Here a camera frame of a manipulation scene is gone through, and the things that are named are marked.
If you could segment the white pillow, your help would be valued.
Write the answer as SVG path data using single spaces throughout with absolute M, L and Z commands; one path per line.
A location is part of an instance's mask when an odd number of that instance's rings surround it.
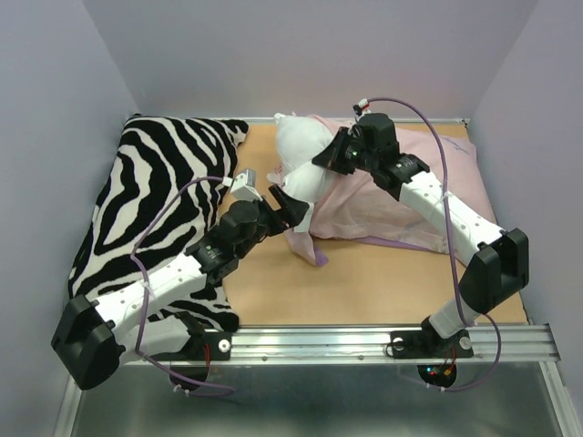
M 312 160 L 334 139 L 339 122 L 317 115 L 276 113 L 276 152 L 280 161 L 279 184 L 293 198 L 313 204 L 317 214 L 331 195 L 338 175 Z

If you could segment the pink printed pillowcase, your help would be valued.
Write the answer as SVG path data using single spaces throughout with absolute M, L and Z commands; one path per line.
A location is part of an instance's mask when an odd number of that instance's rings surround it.
M 450 136 L 435 139 L 429 132 L 402 127 L 398 128 L 397 137 L 400 149 L 421 158 L 439 180 L 447 180 L 455 197 L 479 217 L 490 222 L 496 220 L 477 165 L 476 147 L 468 139 Z M 269 175 L 270 181 L 278 185 L 279 169 L 280 165 Z M 296 255 L 312 265 L 325 265 L 328 259 L 317 247 L 316 239 L 376 241 L 383 246 L 402 243 L 437 253 L 447 251 L 443 230 L 383 192 L 368 174 L 356 171 L 346 177 L 338 176 L 331 195 L 313 214 L 310 230 L 285 232 L 289 248 Z

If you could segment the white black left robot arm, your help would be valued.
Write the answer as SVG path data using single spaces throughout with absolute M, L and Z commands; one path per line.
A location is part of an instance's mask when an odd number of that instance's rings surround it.
M 96 388 L 127 362 L 159 367 L 155 358 L 161 353 L 210 356 L 205 330 L 193 316 L 180 311 L 152 328 L 148 317 L 192 292 L 216 287 L 256 245 L 300 226 L 313 207 L 277 185 L 269 188 L 277 208 L 250 186 L 232 183 L 231 191 L 236 200 L 227 212 L 166 265 L 149 272 L 132 251 L 137 281 L 92 300 L 80 295 L 68 301 L 51 347 L 79 389 Z

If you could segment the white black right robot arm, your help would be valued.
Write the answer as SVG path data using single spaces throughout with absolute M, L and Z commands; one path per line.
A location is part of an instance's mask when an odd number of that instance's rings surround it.
M 451 262 L 465 265 L 454 297 L 426 317 L 413 337 L 402 338 L 402 351 L 441 354 L 477 318 L 528 285 L 527 234 L 483 218 L 448 189 L 445 177 L 438 177 L 418 156 L 402 152 L 386 114 L 365 114 L 351 127 L 340 128 L 312 163 L 340 175 L 357 170 L 369 174 L 378 188 L 443 231 Z

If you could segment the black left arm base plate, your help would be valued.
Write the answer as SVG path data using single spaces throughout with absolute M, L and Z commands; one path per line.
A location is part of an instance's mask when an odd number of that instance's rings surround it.
M 148 340 L 140 348 L 157 361 L 229 361 L 232 348 L 230 332 L 206 330 L 198 336 L 186 331 L 173 332 L 161 340 Z

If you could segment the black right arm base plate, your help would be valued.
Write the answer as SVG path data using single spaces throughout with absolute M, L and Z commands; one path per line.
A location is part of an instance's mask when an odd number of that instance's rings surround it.
M 472 358 L 474 350 L 468 331 L 443 339 L 425 330 L 397 330 L 389 334 L 384 353 L 396 360 Z

